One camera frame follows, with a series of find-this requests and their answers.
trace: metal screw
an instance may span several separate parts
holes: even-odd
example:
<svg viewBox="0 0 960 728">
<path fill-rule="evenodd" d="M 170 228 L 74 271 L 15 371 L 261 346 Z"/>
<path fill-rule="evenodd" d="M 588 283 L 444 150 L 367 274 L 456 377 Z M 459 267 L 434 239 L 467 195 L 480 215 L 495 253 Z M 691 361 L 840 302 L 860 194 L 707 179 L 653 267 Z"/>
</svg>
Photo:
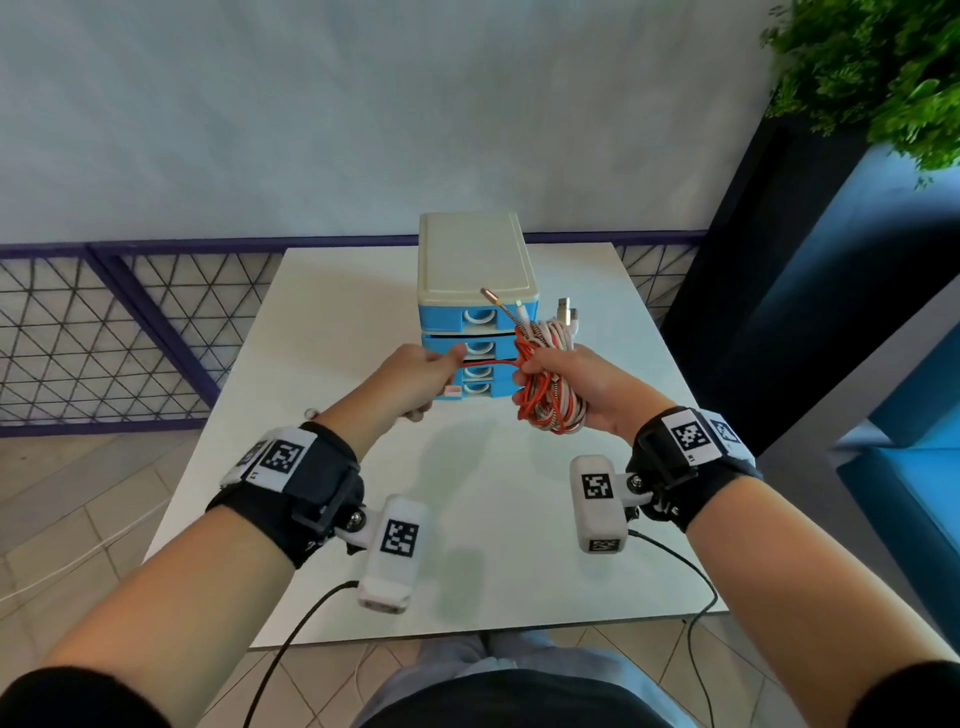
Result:
<svg viewBox="0 0 960 728">
<path fill-rule="evenodd" d="M 367 517 L 364 516 L 363 511 L 353 511 L 350 514 L 350 517 L 347 519 L 347 525 L 344 526 L 344 530 L 347 533 L 356 533 L 361 528 L 363 528 L 364 523 L 367 522 Z"/>
</svg>

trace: black cable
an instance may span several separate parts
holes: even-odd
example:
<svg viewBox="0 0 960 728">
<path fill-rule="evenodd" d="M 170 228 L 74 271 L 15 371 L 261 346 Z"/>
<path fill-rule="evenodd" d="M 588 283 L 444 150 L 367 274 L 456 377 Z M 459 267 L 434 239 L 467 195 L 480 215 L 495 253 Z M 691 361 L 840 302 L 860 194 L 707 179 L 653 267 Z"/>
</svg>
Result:
<svg viewBox="0 0 960 728">
<path fill-rule="evenodd" d="M 704 607 L 704 608 L 701 609 L 699 612 L 697 612 L 696 617 L 694 617 L 693 619 L 690 620 L 690 624 L 689 624 L 689 625 L 687 626 L 687 628 L 686 628 L 686 651 L 687 651 L 687 652 L 689 653 L 689 655 L 690 655 L 690 664 L 693 665 L 693 674 L 695 674 L 695 675 L 697 676 L 697 682 L 700 683 L 700 688 L 701 688 L 701 690 L 703 690 L 703 692 L 704 692 L 704 697 L 707 699 L 707 710 L 708 710 L 709 713 L 710 713 L 710 728 L 714 728 L 714 724 L 713 724 L 713 704 L 710 702 L 710 693 L 707 692 L 707 686 L 704 685 L 704 679 L 700 676 L 700 670 L 697 669 L 697 662 L 696 662 L 696 660 L 693 659 L 693 642 L 692 642 L 692 640 L 691 640 L 691 636 L 693 635 L 693 627 L 694 627 L 694 626 L 696 625 L 696 623 L 700 620 L 700 617 L 702 617 L 704 614 L 706 614 L 707 612 L 710 611 L 710 608 L 711 608 L 714 604 L 717 603 L 717 600 L 720 598 L 720 595 L 717 593 L 716 589 L 714 589 L 713 584 L 710 582 L 710 580 L 707 579 L 707 575 L 704 574 L 702 571 L 700 571 L 700 569 L 697 567 L 697 565 L 694 564 L 692 561 L 690 561 L 689 559 L 686 559 L 685 557 L 681 556 L 679 553 L 677 553 L 675 550 L 673 550 L 673 549 L 670 548 L 669 546 L 664 546 L 663 544 L 661 544 L 661 543 L 660 543 L 659 541 L 657 541 L 656 539 L 652 539 L 652 538 L 650 538 L 649 536 L 644 536 L 644 535 L 643 535 L 642 533 L 640 533 L 639 531 L 634 531 L 634 530 L 631 528 L 629 531 L 627 531 L 627 533 L 629 533 L 631 536 L 636 536 L 636 537 L 639 538 L 639 539 L 643 539 L 643 540 L 646 541 L 648 544 L 653 544 L 653 545 L 656 546 L 657 548 L 662 548 L 664 551 L 666 551 L 666 552 L 667 552 L 668 554 L 670 554 L 671 556 L 674 556 L 674 557 L 680 559 L 681 561 L 683 561 L 687 566 L 689 566 L 691 569 L 693 569 L 693 570 L 696 571 L 698 574 L 700 574 L 700 578 L 703 579 L 705 582 L 707 582 L 707 586 L 709 586 L 709 587 L 710 587 L 710 591 L 713 592 L 713 599 L 710 600 L 710 603 L 709 603 L 706 607 Z"/>
<path fill-rule="evenodd" d="M 260 681 L 260 687 L 256 689 L 256 695 L 253 696 L 253 702 L 250 704 L 250 709 L 247 711 L 247 719 L 243 721 L 243 728 L 250 728 L 250 721 L 253 720 L 253 711 L 256 710 L 257 703 L 260 702 L 260 696 L 263 694 L 263 691 L 267 688 L 267 681 L 270 680 L 270 676 L 274 674 L 276 666 L 280 663 L 280 658 L 283 657 L 283 653 L 287 651 L 287 647 L 290 646 L 290 643 L 297 636 L 297 633 L 300 629 L 307 623 L 307 620 L 313 617 L 313 613 L 320 609 L 320 605 L 325 601 L 330 599 L 337 592 L 341 592 L 344 589 L 356 589 L 360 586 L 359 581 L 345 581 L 343 584 L 334 587 L 325 595 L 320 597 L 320 600 L 310 607 L 310 610 L 303 615 L 303 619 L 300 620 L 300 624 L 294 627 L 294 631 L 290 633 L 290 637 L 287 638 L 287 641 L 283 643 L 283 646 L 276 652 L 276 657 L 274 661 L 270 664 L 270 667 L 267 668 L 267 674 L 263 676 L 263 680 Z"/>
</svg>

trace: white box top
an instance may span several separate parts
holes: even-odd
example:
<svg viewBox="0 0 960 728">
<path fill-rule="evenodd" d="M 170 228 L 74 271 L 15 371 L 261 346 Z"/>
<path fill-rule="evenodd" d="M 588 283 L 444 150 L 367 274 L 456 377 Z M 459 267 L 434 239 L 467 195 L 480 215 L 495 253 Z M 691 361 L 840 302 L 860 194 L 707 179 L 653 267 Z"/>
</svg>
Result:
<svg viewBox="0 0 960 728">
<path fill-rule="evenodd" d="M 515 212 L 427 212 L 420 216 L 420 305 L 490 305 L 490 288 L 505 303 L 539 297 Z"/>
</svg>

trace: white table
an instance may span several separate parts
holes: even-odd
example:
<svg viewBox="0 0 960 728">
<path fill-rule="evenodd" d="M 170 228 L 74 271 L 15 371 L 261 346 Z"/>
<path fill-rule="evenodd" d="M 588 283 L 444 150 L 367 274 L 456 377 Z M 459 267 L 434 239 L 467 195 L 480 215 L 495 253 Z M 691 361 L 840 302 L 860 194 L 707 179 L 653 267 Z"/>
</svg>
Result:
<svg viewBox="0 0 960 728">
<path fill-rule="evenodd" d="M 542 315 L 561 296 L 580 312 L 578 342 L 674 400 L 694 400 L 609 244 L 531 245 Z M 416 248 L 287 252 L 237 357 L 150 552 L 197 519 L 223 473 L 267 429 L 298 423 L 363 380 L 404 342 L 419 342 Z M 436 402 L 419 424 L 401 420 L 363 462 L 366 502 L 401 493 L 436 520 L 409 610 L 394 617 L 337 595 L 297 643 L 327 643 L 509 627 L 658 618 L 698 612 L 706 585 L 638 539 L 615 556 L 577 546 L 567 468 L 630 449 L 584 430 L 559 437 L 516 420 L 509 399 Z M 674 526 L 634 527 L 696 563 Z M 330 542 L 297 572 L 253 646 L 282 643 L 327 590 L 357 578 L 365 556 Z M 717 610 L 724 610 L 718 603 Z"/>
</svg>

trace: dark planter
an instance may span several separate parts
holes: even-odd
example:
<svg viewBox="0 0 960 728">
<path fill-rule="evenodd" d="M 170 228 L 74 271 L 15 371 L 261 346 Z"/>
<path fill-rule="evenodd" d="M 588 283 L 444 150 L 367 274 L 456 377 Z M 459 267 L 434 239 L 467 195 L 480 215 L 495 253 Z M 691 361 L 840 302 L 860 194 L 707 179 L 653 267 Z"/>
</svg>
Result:
<svg viewBox="0 0 960 728">
<path fill-rule="evenodd" d="M 835 199 L 825 222 L 858 214 L 837 193 L 869 148 L 863 129 L 764 119 L 663 322 L 700 404 L 756 453 L 960 273 L 960 220 L 911 213 L 912 185 L 903 224 L 810 235 Z"/>
</svg>

